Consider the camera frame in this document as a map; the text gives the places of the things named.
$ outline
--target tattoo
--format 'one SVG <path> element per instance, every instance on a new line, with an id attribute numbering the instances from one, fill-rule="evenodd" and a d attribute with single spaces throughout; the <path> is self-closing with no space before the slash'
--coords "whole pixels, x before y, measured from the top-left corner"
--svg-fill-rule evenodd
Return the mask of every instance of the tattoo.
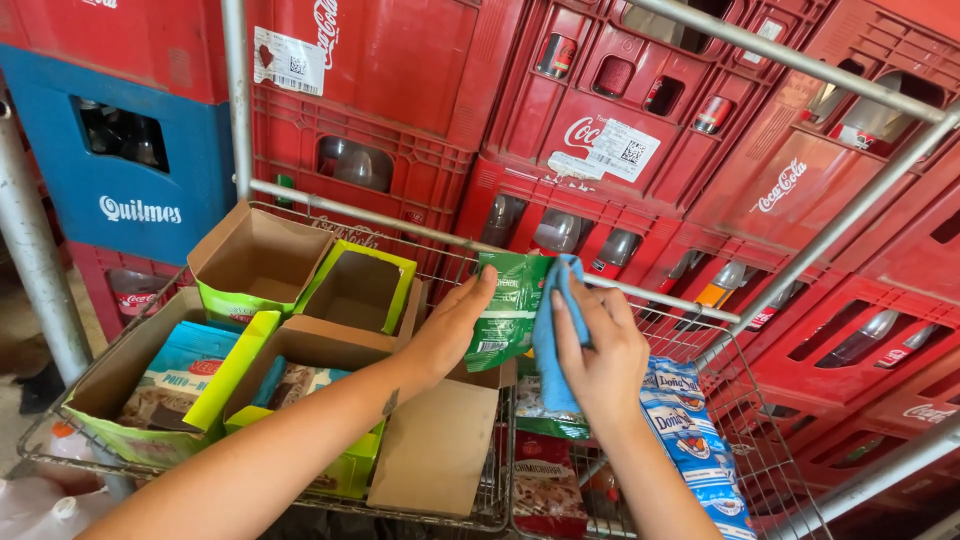
<path id="1" fill-rule="evenodd" d="M 387 399 L 387 403 L 383 404 L 383 415 L 390 416 L 394 409 L 396 408 L 396 399 L 400 397 L 400 389 L 394 390 L 394 393 L 390 395 L 390 398 Z"/>

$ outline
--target green cardboard box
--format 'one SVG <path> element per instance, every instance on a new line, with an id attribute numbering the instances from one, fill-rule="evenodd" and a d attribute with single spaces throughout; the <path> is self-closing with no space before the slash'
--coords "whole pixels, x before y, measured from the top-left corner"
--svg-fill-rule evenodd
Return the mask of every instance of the green cardboard box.
<path id="1" fill-rule="evenodd" d="M 221 411 L 279 319 L 276 311 L 261 311 L 247 325 L 210 385 L 183 417 L 183 422 L 197 428 L 195 432 L 139 430 L 114 422 L 174 327 L 180 321 L 205 322 L 204 304 L 195 287 L 181 289 L 87 370 L 64 408 L 128 461 L 173 467 L 224 436 Z"/>
<path id="2" fill-rule="evenodd" d="M 250 369 L 236 386 L 224 408 L 227 433 L 234 433 L 273 412 L 250 405 L 277 356 L 310 367 L 343 369 L 350 372 L 376 363 L 393 353 L 413 335 L 422 316 L 423 284 L 413 280 L 410 302 L 404 310 L 398 337 L 379 331 L 361 330 L 305 315 L 294 315 L 256 353 Z M 316 491 L 361 499 L 380 448 L 384 422 L 377 424 L 337 457 L 310 485 Z"/>
<path id="3" fill-rule="evenodd" d="M 258 311 L 290 316 L 333 238 L 330 231 L 251 209 L 241 201 L 186 261 L 207 317 L 245 325 Z"/>
<path id="4" fill-rule="evenodd" d="M 393 335 L 416 273 L 412 260 L 337 240 L 294 313 Z"/>

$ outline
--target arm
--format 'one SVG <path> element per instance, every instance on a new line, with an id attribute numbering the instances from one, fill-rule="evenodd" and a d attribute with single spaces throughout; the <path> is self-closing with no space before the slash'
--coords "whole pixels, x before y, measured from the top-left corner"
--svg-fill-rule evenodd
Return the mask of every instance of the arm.
<path id="1" fill-rule="evenodd" d="M 634 516 L 637 536 L 722 540 L 640 412 L 638 397 L 650 345 L 636 329 L 623 293 L 587 290 L 570 275 L 570 292 L 583 313 L 594 349 L 580 346 L 564 297 L 555 290 L 551 298 L 559 361 L 613 471 L 623 473 L 616 479 Z"/>
<path id="2" fill-rule="evenodd" d="M 173 523 L 178 540 L 256 538 L 350 444 L 453 369 L 495 289 L 488 265 L 481 279 L 450 291 L 398 353 L 214 444 L 78 538 L 167 539 L 164 524 Z"/>

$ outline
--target hand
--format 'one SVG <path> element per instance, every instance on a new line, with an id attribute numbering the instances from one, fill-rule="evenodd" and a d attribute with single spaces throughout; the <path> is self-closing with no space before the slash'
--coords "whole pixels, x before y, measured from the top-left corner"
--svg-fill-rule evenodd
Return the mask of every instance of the hand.
<path id="1" fill-rule="evenodd" d="M 634 315 L 620 289 L 588 290 L 571 272 L 570 294 L 590 330 L 593 349 L 580 346 L 564 296 L 553 290 L 550 295 L 557 353 L 570 390 L 590 427 L 603 439 L 624 426 L 642 423 L 640 386 L 647 371 L 650 344 L 636 329 Z"/>
<path id="2" fill-rule="evenodd" d="M 496 268 L 488 264 L 479 276 L 453 288 L 401 351 L 418 365 L 426 363 L 431 385 L 446 377 L 467 353 L 473 325 L 493 298 L 496 276 Z"/>

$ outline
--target microfiber cloth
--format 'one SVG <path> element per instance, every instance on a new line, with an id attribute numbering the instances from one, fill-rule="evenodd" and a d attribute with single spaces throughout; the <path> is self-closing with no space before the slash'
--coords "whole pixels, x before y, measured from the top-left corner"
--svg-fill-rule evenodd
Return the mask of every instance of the microfiber cloth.
<path id="1" fill-rule="evenodd" d="M 577 400 L 566 383 L 564 372 L 560 368 L 557 358 L 557 338 L 553 329 L 553 302 L 550 293 L 557 289 L 564 295 L 570 315 L 573 317 L 573 326 L 577 329 L 580 344 L 587 346 L 590 343 L 590 332 L 584 323 L 580 308 L 570 295 L 569 272 L 573 272 L 577 280 L 584 280 L 584 265 L 579 257 L 573 255 L 558 255 L 550 271 L 546 274 L 543 284 L 543 299 L 534 318 L 534 358 L 537 361 L 537 370 L 540 371 L 540 393 L 543 396 L 543 405 L 548 410 L 566 410 L 580 412 Z"/>

